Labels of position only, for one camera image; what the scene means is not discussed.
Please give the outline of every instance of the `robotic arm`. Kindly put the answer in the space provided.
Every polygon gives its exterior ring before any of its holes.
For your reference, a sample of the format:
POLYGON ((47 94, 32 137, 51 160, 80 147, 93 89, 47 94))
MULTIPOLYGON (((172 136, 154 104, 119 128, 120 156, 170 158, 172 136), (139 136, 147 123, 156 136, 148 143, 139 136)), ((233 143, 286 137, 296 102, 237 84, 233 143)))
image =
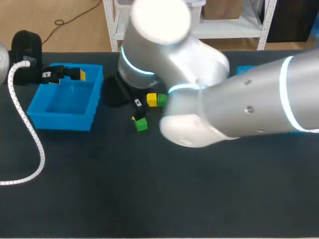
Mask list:
POLYGON ((166 85, 160 130, 167 139, 203 147, 249 135, 319 132, 319 50, 227 79, 227 58, 191 35, 190 20, 182 0, 135 0, 118 65, 133 87, 166 85))

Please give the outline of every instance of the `toy block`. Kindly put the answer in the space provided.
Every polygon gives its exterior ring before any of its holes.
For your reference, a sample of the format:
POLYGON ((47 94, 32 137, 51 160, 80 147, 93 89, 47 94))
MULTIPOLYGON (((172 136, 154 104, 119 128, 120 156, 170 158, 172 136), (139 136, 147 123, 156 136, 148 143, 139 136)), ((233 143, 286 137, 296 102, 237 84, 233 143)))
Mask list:
POLYGON ((150 107, 158 106, 157 94, 156 93, 148 93, 147 94, 147 102, 150 107))
POLYGON ((142 118, 138 121, 134 121, 134 124, 137 132, 148 129, 148 123, 145 118, 142 118))
POLYGON ((165 107, 167 95, 158 94, 158 107, 165 107))

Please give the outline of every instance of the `black cable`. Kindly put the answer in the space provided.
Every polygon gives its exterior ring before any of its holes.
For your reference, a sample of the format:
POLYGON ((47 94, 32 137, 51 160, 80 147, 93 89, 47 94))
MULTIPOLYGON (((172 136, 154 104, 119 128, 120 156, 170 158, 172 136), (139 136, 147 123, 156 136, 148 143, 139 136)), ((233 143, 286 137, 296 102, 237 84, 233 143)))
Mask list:
POLYGON ((50 35, 48 36, 48 38, 47 38, 44 42, 42 42, 42 45, 47 42, 47 40, 53 35, 53 33, 54 33, 57 29, 59 29, 59 27, 61 27, 61 26, 63 26, 63 25, 66 25, 66 24, 68 24, 68 23, 74 21, 75 19, 79 18, 80 16, 82 16, 82 15, 88 13, 89 11, 93 10, 94 8, 96 8, 101 2, 102 2, 102 0, 100 0, 100 1, 98 2, 98 4, 96 4, 94 7, 92 7, 92 8, 90 8, 90 9, 86 10, 85 12, 83 12, 83 13, 77 15, 75 18, 73 18, 73 19, 71 19, 71 20, 69 20, 69 21, 67 21, 67 22, 64 22, 62 19, 55 20, 55 21, 54 21, 54 24, 57 25, 57 27, 56 27, 53 31, 51 31, 51 33, 50 33, 50 35))

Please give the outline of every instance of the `shelf leg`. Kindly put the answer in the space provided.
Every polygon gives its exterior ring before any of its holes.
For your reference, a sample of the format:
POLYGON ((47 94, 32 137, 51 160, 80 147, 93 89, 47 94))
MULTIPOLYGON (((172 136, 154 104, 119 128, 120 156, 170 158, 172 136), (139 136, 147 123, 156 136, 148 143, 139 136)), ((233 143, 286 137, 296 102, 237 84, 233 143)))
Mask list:
POLYGON ((259 39, 257 51, 262 51, 265 49, 265 45, 267 42, 267 37, 268 37, 270 25, 271 25, 271 22, 273 20, 273 15, 274 15, 276 4, 277 4, 277 0, 266 0, 266 2, 265 2, 265 7, 267 10, 266 10, 266 14, 265 14, 263 30, 261 32, 261 37, 259 39))
POLYGON ((112 52, 118 52, 118 42, 115 39, 115 24, 114 24, 114 16, 113 16, 113 0, 103 0, 104 4, 104 12, 105 12, 105 18, 106 23, 109 30, 109 37, 110 37, 110 43, 112 52))

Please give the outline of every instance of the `yellow block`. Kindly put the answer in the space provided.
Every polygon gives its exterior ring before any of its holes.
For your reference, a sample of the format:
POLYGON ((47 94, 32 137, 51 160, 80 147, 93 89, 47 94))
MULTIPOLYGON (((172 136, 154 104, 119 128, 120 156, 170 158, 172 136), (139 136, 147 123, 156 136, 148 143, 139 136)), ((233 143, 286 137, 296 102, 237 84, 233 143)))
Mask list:
POLYGON ((81 69, 80 69, 80 80, 81 80, 81 81, 85 81, 85 80, 86 80, 85 72, 82 71, 81 69))
POLYGON ((158 97, 156 93, 148 93, 147 94, 147 102, 150 107, 158 106, 158 97))

